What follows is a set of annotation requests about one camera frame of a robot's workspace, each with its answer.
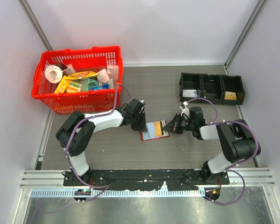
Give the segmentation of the red leather card holder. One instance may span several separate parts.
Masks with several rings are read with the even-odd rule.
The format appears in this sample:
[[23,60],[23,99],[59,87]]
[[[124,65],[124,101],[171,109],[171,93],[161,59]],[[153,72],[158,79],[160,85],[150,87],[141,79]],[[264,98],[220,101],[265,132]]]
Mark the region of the red leather card holder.
[[147,131],[146,132],[140,132],[140,139],[141,141],[147,141],[147,140],[156,140],[156,139],[163,139],[163,138],[168,138],[167,137],[163,137],[163,138],[156,138],[155,133],[154,133],[154,122],[148,122],[146,123],[146,128]]

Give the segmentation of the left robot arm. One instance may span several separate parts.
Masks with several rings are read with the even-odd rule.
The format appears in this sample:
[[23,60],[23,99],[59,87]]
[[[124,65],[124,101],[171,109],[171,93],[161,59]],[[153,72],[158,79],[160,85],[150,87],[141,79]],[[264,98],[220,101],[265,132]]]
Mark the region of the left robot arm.
[[145,102],[132,98],[121,107],[107,112],[85,114],[73,112],[56,133],[56,139],[64,149],[74,180],[81,186],[90,183],[91,168],[84,151],[92,135],[108,128],[130,126],[132,130],[146,132]]

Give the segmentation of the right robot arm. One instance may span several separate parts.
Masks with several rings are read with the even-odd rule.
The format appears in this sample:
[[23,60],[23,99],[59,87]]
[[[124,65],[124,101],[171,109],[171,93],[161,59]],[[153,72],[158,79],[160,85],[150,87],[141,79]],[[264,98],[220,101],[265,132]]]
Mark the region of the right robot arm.
[[220,141],[221,153],[202,166],[199,179],[206,184],[217,182],[228,168],[261,153],[261,146],[245,120],[207,125],[200,107],[177,113],[163,130],[176,134],[190,131],[198,140]]

